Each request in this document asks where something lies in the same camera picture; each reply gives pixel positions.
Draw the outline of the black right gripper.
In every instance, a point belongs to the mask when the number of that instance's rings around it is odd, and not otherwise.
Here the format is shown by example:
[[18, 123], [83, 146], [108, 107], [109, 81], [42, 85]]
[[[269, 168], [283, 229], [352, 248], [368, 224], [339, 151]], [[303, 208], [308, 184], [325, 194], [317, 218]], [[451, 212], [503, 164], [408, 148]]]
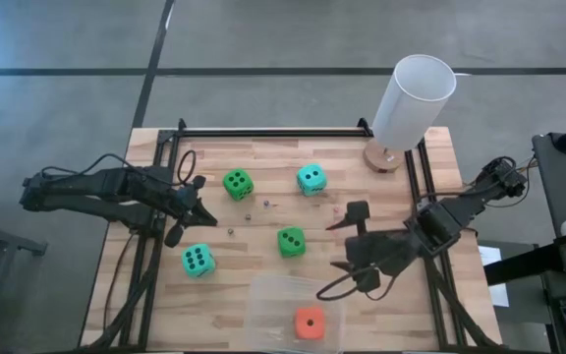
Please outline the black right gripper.
[[408, 232], [406, 229], [368, 231], [369, 206], [366, 201], [347, 203], [345, 218], [328, 226], [335, 230], [356, 226], [358, 234], [345, 241], [347, 262], [330, 264], [349, 274], [353, 273], [356, 288], [369, 293], [380, 285], [379, 274], [396, 276], [403, 269], [399, 267], [398, 256], [403, 251]]

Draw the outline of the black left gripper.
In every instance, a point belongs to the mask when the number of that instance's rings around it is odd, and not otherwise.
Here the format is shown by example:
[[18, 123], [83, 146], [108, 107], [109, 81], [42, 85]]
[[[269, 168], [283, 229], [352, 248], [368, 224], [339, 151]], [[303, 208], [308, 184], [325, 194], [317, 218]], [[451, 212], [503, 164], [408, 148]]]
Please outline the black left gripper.
[[217, 225], [217, 219], [204, 207], [198, 190], [203, 187], [205, 178], [197, 175], [192, 183], [176, 192], [173, 199], [172, 212], [176, 223], [168, 231], [164, 244], [170, 248], [176, 247], [188, 227]]

